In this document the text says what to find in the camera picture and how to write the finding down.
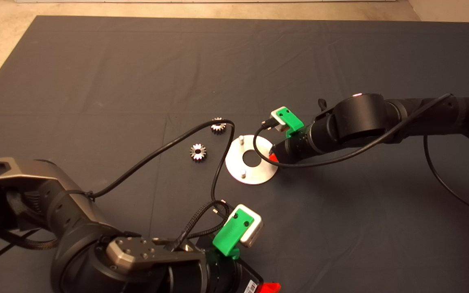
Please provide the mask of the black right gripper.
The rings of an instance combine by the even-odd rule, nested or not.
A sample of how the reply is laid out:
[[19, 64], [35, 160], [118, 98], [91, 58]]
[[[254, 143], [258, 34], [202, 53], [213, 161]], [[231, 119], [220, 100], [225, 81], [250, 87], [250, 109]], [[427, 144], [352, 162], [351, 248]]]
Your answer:
[[291, 139], [284, 139], [272, 146], [268, 159], [283, 164], [296, 164], [300, 161], [298, 154], [291, 146]]

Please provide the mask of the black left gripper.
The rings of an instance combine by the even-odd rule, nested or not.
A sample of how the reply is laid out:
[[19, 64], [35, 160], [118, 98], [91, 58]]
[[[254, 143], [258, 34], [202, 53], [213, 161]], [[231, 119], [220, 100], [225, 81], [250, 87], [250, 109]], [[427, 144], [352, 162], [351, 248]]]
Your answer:
[[212, 238], [199, 238], [197, 247], [205, 252], [205, 293], [279, 293], [279, 282], [264, 282], [241, 258], [224, 256], [213, 245]]

